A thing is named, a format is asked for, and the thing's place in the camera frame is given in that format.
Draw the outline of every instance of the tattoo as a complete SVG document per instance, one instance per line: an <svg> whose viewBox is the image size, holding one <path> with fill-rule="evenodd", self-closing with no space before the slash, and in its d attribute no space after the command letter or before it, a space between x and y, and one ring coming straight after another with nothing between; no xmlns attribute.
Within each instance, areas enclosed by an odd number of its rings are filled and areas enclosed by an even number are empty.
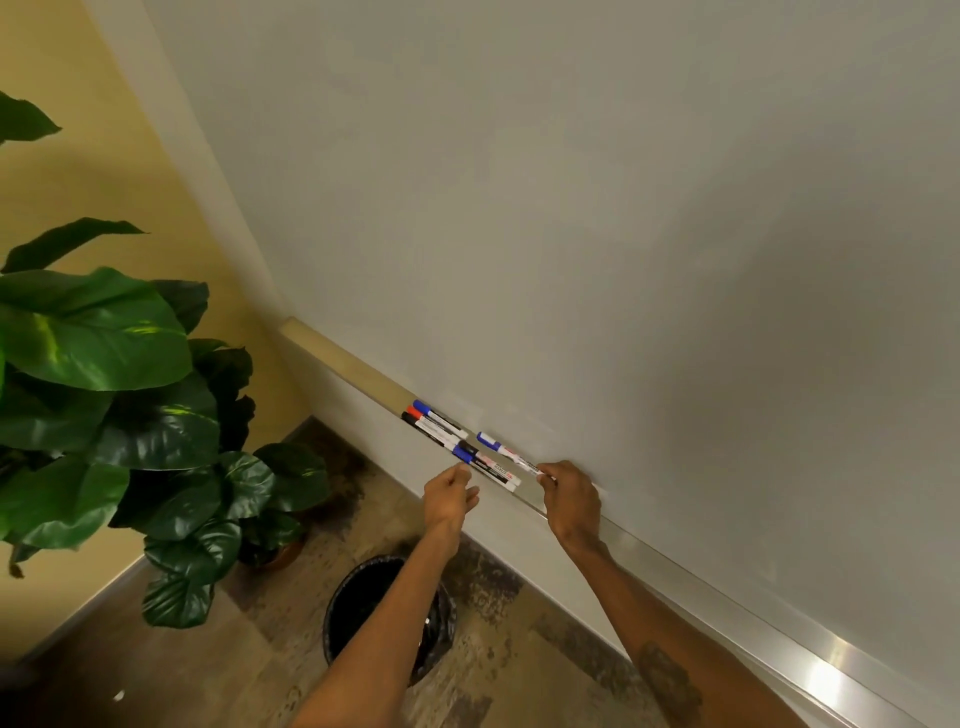
<svg viewBox="0 0 960 728"><path fill-rule="evenodd" d="M649 642L640 648L636 667L650 686L672 728L696 728L701 725L703 695L690 683L686 670L660 649L657 643Z"/></svg>

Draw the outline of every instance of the wrist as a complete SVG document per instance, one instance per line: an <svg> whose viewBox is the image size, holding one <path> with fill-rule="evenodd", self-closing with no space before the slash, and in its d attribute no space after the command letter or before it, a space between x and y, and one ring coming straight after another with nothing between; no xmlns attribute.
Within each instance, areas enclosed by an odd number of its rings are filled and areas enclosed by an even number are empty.
<svg viewBox="0 0 960 728"><path fill-rule="evenodd" d="M449 521L431 523L427 526L422 540L430 544L431 550L441 553L449 561L460 546L460 528Z"/></svg>
<svg viewBox="0 0 960 728"><path fill-rule="evenodd" d="M608 555L607 545L600 541L599 536L589 533L572 534L562 539L560 545L578 567L590 557Z"/></svg>

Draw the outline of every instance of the black trash can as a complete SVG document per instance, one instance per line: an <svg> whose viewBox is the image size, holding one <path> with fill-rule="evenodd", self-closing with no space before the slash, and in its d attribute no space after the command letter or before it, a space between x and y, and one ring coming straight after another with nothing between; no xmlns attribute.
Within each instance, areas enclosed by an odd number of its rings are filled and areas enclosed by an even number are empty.
<svg viewBox="0 0 960 728"><path fill-rule="evenodd" d="M405 562L406 559L400 556L374 556L340 582L324 617L324 656L328 665L373 614ZM410 685L416 685L444 656L453 644L456 625L456 606L441 582L423 624Z"/></svg>

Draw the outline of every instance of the plant leaf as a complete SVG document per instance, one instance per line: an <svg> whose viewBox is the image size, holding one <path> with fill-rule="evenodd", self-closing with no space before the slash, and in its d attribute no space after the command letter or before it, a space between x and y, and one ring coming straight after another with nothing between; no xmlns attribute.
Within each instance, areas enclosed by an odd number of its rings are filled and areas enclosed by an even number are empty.
<svg viewBox="0 0 960 728"><path fill-rule="evenodd" d="M130 487L110 521L163 541L185 539L206 523L222 498L213 468L180 473L134 471Z"/></svg>
<svg viewBox="0 0 960 728"><path fill-rule="evenodd" d="M183 330L190 333L206 313L210 288L194 280L151 280L151 285L170 304Z"/></svg>
<svg viewBox="0 0 960 728"><path fill-rule="evenodd" d="M11 368L0 398L0 444L64 452L85 449L112 401L112 392L64 387Z"/></svg>
<svg viewBox="0 0 960 728"><path fill-rule="evenodd" d="M250 355L246 349L219 349L195 355L193 363L217 401L220 451L239 450L247 441L253 419L253 400L246 396L237 399L253 374Z"/></svg>
<svg viewBox="0 0 960 728"><path fill-rule="evenodd" d="M0 144L5 141L36 141L60 127L29 101L13 99L0 91Z"/></svg>
<svg viewBox="0 0 960 728"><path fill-rule="evenodd" d="M118 392L87 459L145 471L185 470L217 459L216 402L191 372L157 389Z"/></svg>
<svg viewBox="0 0 960 728"><path fill-rule="evenodd" d="M212 584L226 576L236 563L240 524L213 518L182 541L161 541L148 536L143 541L143 550L160 569L200 584Z"/></svg>
<svg viewBox="0 0 960 728"><path fill-rule="evenodd" d="M194 367L206 379L217 403L232 402L250 384L253 360L246 349L219 349L194 358Z"/></svg>
<svg viewBox="0 0 960 728"><path fill-rule="evenodd" d="M167 302L149 283L112 268L0 277L0 331L17 369L80 389L160 387L192 368Z"/></svg>
<svg viewBox="0 0 960 728"><path fill-rule="evenodd" d="M267 509L259 516L240 521L245 541L272 550L292 544L303 535L303 526L293 516Z"/></svg>
<svg viewBox="0 0 960 728"><path fill-rule="evenodd" d="M194 360L211 352L216 352L227 345L226 341L220 339L189 339L186 343L190 347L190 355Z"/></svg>
<svg viewBox="0 0 960 728"><path fill-rule="evenodd" d="M188 629L206 621L212 601L210 584L164 572L147 585L143 618L154 627Z"/></svg>
<svg viewBox="0 0 960 728"><path fill-rule="evenodd" d="M19 273L46 268L98 235L142 232L143 230L126 220L98 220L95 217L82 217L59 228L51 228L29 243L13 248L7 253L7 262L0 273Z"/></svg>
<svg viewBox="0 0 960 728"><path fill-rule="evenodd" d="M225 452L220 456L224 482L228 485L227 518L256 516L270 500L276 476L259 458L245 452Z"/></svg>
<svg viewBox="0 0 960 728"><path fill-rule="evenodd" d="M130 473L65 455L38 471L21 470L0 486L0 536L20 543L74 548L110 520Z"/></svg>
<svg viewBox="0 0 960 728"><path fill-rule="evenodd" d="M11 546L10 558L7 560L7 573L14 579L22 579L23 569L20 568L20 564L25 562L31 556L41 552L43 549L37 548L36 546L27 546L26 544L21 544L20 537L12 533L7 534L7 538L5 538L4 541Z"/></svg>
<svg viewBox="0 0 960 728"><path fill-rule="evenodd" d="M250 420L256 404L244 395L239 400L217 406L217 419L220 420L220 452L239 450L250 436Z"/></svg>
<svg viewBox="0 0 960 728"><path fill-rule="evenodd" d="M267 506L278 511L305 511L330 495L324 459L296 443L264 445L254 455L276 473L276 485Z"/></svg>

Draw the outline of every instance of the whiteboard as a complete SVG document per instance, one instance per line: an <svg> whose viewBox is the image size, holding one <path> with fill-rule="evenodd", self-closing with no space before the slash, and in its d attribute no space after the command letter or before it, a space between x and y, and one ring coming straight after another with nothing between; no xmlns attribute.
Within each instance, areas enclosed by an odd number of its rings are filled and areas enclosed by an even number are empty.
<svg viewBox="0 0 960 728"><path fill-rule="evenodd" d="M960 8L146 5L299 318L956 700Z"/></svg>

